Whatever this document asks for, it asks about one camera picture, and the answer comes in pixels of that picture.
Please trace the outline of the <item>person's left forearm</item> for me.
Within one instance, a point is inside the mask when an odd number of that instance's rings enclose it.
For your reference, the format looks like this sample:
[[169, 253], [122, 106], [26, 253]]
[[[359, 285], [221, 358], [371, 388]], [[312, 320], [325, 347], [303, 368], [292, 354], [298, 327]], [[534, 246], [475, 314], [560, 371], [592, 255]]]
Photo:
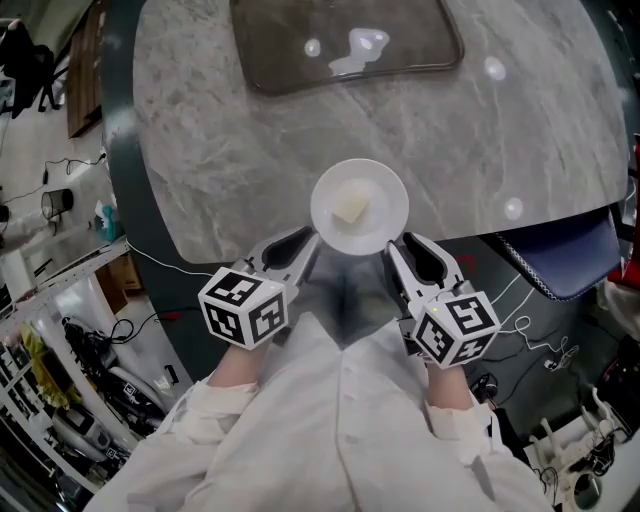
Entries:
[[245, 350], [231, 345], [208, 378], [207, 386], [214, 389], [242, 389], [255, 392], [269, 346], [270, 342], [265, 342], [254, 350]]

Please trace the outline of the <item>white round plate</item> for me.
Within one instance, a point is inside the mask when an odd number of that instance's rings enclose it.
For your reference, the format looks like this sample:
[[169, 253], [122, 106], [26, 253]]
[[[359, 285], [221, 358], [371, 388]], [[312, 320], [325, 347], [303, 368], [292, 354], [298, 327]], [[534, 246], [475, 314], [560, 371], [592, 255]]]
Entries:
[[[354, 224], [332, 215], [337, 195], [359, 192], [369, 203]], [[386, 165], [370, 159], [349, 159], [329, 168], [317, 181], [310, 201], [313, 225], [322, 240], [350, 256], [383, 251], [407, 224], [409, 198], [402, 180]]]

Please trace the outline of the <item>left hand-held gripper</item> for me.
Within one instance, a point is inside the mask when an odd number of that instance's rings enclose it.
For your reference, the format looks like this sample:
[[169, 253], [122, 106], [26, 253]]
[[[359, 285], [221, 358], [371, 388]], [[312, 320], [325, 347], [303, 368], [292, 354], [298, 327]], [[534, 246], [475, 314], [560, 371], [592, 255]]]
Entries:
[[220, 268], [198, 294], [209, 332], [239, 348], [256, 348], [289, 324], [290, 289], [317, 257], [320, 237], [310, 226], [260, 242], [248, 259]]

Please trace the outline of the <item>black office chair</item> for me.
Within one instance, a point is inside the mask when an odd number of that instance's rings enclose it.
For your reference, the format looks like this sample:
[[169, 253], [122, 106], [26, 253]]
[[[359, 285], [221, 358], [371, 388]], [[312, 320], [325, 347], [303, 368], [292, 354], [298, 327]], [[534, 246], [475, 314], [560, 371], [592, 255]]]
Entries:
[[20, 19], [11, 20], [0, 40], [0, 71], [15, 82], [14, 101], [11, 105], [3, 102], [0, 114], [10, 113], [16, 119], [32, 106], [38, 93], [41, 93], [39, 112], [46, 111], [46, 99], [53, 110], [59, 110], [61, 105], [54, 99], [53, 84], [67, 70], [64, 67], [56, 71], [53, 52], [46, 45], [34, 44]]

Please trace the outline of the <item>brown wooden pallet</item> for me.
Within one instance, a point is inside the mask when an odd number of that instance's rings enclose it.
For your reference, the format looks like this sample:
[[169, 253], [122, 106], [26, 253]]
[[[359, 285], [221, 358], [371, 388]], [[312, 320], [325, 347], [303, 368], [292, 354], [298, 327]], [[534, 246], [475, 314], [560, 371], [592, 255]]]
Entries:
[[71, 38], [67, 76], [67, 129], [81, 137], [102, 117], [100, 57], [107, 0], [95, 0]]

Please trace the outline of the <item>white metal shelf rack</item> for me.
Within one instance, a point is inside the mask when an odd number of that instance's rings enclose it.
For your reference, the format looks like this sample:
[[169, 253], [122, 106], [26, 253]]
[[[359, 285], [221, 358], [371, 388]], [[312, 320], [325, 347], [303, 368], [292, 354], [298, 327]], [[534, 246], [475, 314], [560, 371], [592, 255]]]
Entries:
[[19, 321], [20, 315], [27, 316], [43, 304], [52, 299], [56, 294], [76, 282], [89, 277], [99, 268], [107, 265], [111, 261], [129, 251], [129, 245], [125, 237], [121, 237], [115, 242], [102, 246], [88, 255], [67, 265], [52, 277], [47, 278], [42, 284], [36, 286], [35, 290], [28, 293], [25, 299], [12, 302], [9, 306], [0, 311], [0, 323], [9, 320]]

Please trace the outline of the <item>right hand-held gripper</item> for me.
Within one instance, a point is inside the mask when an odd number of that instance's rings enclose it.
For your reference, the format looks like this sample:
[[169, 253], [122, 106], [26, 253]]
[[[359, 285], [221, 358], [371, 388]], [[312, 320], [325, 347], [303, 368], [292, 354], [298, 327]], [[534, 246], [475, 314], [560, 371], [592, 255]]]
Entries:
[[[408, 313], [399, 325], [409, 353], [440, 369], [480, 358], [500, 330], [487, 295], [463, 281], [455, 258], [436, 242], [414, 232], [405, 232], [402, 242], [404, 249], [387, 243], [386, 263], [401, 311]], [[426, 300], [421, 284], [446, 291]]]

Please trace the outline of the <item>dark blue dining chair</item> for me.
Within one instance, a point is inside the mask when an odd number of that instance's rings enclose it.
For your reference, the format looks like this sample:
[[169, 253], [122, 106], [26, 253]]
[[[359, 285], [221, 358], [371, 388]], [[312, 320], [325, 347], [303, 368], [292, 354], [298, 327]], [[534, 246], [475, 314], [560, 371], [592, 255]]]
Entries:
[[480, 239], [547, 298], [565, 302], [589, 291], [621, 262], [608, 208]]

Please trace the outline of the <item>brown cardboard box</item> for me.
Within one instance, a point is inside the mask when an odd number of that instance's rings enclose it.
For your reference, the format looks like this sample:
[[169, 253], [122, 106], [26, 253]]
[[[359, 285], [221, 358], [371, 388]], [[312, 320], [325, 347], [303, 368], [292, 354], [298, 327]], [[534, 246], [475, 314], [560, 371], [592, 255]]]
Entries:
[[116, 314], [129, 299], [144, 292], [142, 280], [130, 253], [119, 256], [101, 270], [99, 282], [111, 311]]

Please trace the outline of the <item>grey marble dining table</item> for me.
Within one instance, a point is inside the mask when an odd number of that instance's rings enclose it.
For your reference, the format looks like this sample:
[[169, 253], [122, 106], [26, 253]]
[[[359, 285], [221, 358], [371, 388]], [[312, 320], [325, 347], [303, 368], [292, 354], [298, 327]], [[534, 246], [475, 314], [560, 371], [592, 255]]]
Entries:
[[146, 0], [133, 90], [146, 170], [180, 255], [230, 261], [305, 224], [333, 165], [402, 180], [407, 227], [435, 240], [519, 228], [620, 200], [618, 86], [581, 0], [446, 0], [454, 69], [282, 96], [243, 75], [230, 0]]

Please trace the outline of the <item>white power strip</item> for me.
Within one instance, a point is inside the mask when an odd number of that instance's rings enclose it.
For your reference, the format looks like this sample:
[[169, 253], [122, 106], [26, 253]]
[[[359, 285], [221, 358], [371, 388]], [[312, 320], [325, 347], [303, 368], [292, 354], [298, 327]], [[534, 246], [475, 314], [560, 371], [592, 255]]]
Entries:
[[573, 357], [578, 351], [579, 348], [574, 346], [568, 352], [563, 352], [558, 360], [546, 360], [544, 367], [550, 372], [566, 369], [570, 366]]

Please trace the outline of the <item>teal tissue pack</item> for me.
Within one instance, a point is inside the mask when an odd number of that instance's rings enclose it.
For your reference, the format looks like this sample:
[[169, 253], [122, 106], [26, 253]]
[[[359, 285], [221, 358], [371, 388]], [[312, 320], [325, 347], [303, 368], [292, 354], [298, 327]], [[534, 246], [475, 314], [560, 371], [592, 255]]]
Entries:
[[94, 212], [95, 229], [104, 241], [112, 243], [124, 235], [123, 224], [116, 207], [98, 201]]

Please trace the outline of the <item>person's right forearm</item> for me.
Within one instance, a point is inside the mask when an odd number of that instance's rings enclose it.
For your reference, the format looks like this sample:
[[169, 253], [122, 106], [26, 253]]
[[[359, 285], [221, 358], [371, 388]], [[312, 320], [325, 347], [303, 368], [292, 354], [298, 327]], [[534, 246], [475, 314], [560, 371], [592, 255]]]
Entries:
[[426, 369], [426, 402], [429, 406], [454, 410], [468, 410], [473, 407], [472, 395], [461, 366], [440, 369], [435, 364], [428, 364]]

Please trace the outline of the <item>person's white coat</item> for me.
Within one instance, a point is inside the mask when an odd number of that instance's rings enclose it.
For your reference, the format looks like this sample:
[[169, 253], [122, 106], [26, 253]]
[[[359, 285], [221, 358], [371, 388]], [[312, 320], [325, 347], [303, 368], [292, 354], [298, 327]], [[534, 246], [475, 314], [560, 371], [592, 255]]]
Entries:
[[427, 369], [393, 324], [340, 348], [304, 314], [269, 346], [255, 392], [208, 378], [92, 511], [551, 512], [487, 406], [427, 404]]

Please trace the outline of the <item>pale cream block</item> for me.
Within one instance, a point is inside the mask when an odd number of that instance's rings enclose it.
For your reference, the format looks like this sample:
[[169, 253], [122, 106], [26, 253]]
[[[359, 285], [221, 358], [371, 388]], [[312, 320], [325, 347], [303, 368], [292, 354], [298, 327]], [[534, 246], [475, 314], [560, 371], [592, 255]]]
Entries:
[[332, 215], [347, 224], [354, 224], [363, 214], [368, 203], [369, 198], [363, 193], [340, 194], [334, 200]]

